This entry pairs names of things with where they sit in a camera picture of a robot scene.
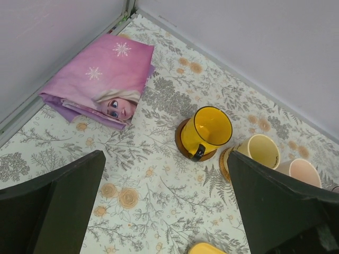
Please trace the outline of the dark brown wooden coaster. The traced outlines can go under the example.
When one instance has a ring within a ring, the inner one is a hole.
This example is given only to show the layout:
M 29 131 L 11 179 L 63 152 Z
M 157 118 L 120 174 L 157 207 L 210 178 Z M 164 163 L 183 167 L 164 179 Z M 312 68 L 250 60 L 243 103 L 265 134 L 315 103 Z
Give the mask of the dark brown wooden coaster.
M 175 143 L 176 143 L 176 146 L 177 146 L 178 150 L 180 151 L 180 153 L 184 157 L 186 157 L 186 158 L 188 158 L 188 159 L 190 159 L 190 160 L 192 160 L 194 162 L 203 162 L 203 161 L 206 161 L 206 160 L 212 158 L 216 154 L 217 150 L 214 150 L 214 151 L 212 151 L 210 153 L 205 153 L 203 156 L 198 157 L 198 156 L 191 155 L 185 149 L 185 147 L 183 146 L 183 143 L 181 141 L 181 132 L 182 132 L 183 128 L 185 127 L 185 125 L 187 124 L 188 121 L 189 121 L 189 119 L 183 120 L 180 123 L 180 125 L 176 128 L 176 131 L 175 131 Z

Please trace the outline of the purple mug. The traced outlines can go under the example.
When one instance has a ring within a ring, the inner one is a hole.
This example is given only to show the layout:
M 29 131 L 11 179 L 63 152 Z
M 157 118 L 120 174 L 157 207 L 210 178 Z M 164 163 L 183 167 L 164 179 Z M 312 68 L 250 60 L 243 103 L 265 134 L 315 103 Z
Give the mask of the purple mug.
M 336 186 L 332 189 L 332 192 L 339 193 L 339 186 Z

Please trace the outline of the yellow plastic tray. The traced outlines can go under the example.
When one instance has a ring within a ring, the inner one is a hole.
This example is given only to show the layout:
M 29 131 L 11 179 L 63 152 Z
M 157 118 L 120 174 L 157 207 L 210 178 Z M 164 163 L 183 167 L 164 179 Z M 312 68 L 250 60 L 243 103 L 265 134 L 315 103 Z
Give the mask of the yellow plastic tray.
M 190 248 L 188 254 L 227 254 L 226 252 L 205 242 L 195 244 Z

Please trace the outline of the pink folded cloth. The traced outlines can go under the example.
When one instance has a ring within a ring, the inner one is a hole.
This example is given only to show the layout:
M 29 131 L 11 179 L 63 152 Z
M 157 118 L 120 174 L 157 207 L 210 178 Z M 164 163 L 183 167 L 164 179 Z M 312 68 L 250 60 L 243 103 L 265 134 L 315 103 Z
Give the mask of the pink folded cloth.
M 68 122 L 83 115 L 123 130 L 154 71 L 153 52 L 154 46 L 105 34 L 58 71 L 39 95 Z

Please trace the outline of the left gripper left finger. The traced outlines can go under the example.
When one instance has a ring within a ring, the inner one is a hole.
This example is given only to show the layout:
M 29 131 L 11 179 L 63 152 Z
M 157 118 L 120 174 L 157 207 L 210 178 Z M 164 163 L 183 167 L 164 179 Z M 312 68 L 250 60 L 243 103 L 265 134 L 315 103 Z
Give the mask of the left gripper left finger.
M 95 150 L 1 189 L 1 253 L 80 253 L 105 162 Z

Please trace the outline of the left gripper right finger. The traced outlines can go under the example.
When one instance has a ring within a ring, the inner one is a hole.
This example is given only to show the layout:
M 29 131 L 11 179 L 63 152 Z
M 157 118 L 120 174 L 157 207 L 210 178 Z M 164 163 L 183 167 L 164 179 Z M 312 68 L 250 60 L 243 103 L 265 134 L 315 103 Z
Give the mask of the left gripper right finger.
M 251 253 L 338 253 L 338 193 L 238 151 L 227 165 Z

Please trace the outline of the pink mug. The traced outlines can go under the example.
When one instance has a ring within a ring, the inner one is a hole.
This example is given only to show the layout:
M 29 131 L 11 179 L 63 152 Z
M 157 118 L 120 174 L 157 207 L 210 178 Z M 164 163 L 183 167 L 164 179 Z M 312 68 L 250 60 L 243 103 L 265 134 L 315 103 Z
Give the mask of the pink mug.
M 306 184 L 322 188 L 317 169 L 307 160 L 299 158 L 281 163 L 276 171 Z

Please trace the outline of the woven rattan coaster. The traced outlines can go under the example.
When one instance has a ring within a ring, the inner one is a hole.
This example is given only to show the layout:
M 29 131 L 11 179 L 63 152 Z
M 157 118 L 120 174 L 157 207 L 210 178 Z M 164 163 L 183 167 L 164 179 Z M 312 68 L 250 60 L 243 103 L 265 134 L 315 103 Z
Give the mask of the woven rattan coaster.
M 236 147 L 231 147 L 225 149 L 219 157 L 219 168 L 221 174 L 224 176 L 225 180 L 231 183 L 231 178 L 228 170 L 227 159 L 232 151 L 236 150 Z

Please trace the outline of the yellow glass mug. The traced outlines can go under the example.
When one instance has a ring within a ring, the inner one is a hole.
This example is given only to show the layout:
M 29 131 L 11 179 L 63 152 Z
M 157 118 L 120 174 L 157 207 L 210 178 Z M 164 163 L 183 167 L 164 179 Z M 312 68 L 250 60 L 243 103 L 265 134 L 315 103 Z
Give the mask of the yellow glass mug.
M 204 156 L 225 145 L 232 134 L 230 118 L 214 106 L 204 106 L 184 125 L 180 139 L 188 158 L 201 161 Z

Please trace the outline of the cream yellow mug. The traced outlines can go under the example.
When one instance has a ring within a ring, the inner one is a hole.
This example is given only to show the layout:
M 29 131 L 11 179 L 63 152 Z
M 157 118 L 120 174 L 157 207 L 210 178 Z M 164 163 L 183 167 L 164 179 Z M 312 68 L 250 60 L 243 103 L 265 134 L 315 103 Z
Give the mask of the cream yellow mug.
M 236 146 L 236 150 L 271 169 L 280 164 L 280 152 L 275 142 L 266 135 L 255 134 Z

